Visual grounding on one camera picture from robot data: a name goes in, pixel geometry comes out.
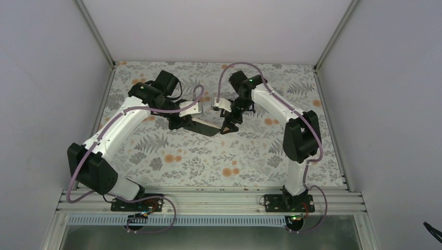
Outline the phone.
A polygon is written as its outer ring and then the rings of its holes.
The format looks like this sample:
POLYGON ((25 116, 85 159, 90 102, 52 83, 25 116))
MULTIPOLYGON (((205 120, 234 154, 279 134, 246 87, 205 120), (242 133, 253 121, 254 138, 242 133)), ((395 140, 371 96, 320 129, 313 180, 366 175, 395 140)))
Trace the phone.
POLYGON ((192 118, 184 128, 188 131, 210 137, 219 134, 221 130, 221 127, 197 118, 192 118))

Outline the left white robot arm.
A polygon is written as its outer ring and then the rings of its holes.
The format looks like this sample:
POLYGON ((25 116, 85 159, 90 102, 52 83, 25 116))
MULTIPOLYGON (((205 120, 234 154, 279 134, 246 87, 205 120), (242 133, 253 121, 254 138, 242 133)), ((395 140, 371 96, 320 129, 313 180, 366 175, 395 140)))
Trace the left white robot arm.
POLYGON ((68 147, 71 180, 67 190, 67 202, 76 203, 85 196, 71 198, 76 182, 90 188, 90 192, 120 198, 133 211, 145 204, 142 187, 121 176, 109 163, 121 143, 133 129, 151 114, 178 120, 177 127, 191 121, 191 115, 201 113, 202 95, 192 101, 176 100, 170 95, 179 84, 173 74, 162 70, 154 81, 138 82, 132 86, 121 107, 96 134, 82 144, 68 147))

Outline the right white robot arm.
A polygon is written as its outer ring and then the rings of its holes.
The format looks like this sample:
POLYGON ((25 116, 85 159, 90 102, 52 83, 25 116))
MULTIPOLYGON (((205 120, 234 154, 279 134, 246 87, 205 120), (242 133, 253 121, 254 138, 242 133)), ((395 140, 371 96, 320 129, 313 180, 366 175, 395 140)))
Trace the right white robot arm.
POLYGON ((260 75, 248 78, 243 71, 237 71, 231 75, 229 83, 238 97, 233 101, 218 98, 214 102, 214 107, 221 109, 220 116, 224 118, 220 133, 237 132, 238 125, 243 122, 243 113, 253 111, 256 104, 285 126, 283 150, 292 166, 282 188, 282 204, 285 210, 295 212, 308 194, 305 181, 307 160, 321 149, 317 114, 288 103, 260 75))

